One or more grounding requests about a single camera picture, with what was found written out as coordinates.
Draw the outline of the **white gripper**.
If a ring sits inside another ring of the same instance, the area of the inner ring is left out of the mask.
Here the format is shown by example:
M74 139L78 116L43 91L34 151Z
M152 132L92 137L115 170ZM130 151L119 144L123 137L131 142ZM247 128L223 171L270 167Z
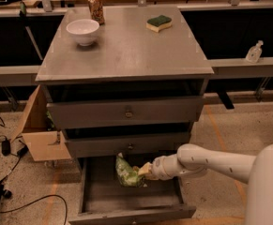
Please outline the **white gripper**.
M156 157L153 163L146 162L138 171L139 175L152 173L159 180L170 180L179 176L182 172L182 165L176 155Z

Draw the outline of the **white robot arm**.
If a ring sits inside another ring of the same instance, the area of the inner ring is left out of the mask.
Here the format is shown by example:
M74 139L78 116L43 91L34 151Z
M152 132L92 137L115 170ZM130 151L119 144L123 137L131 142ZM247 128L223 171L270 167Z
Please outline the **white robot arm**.
M245 225L273 225L273 144L256 156L214 151L186 143L139 170L148 179L170 180L212 170L248 185Z

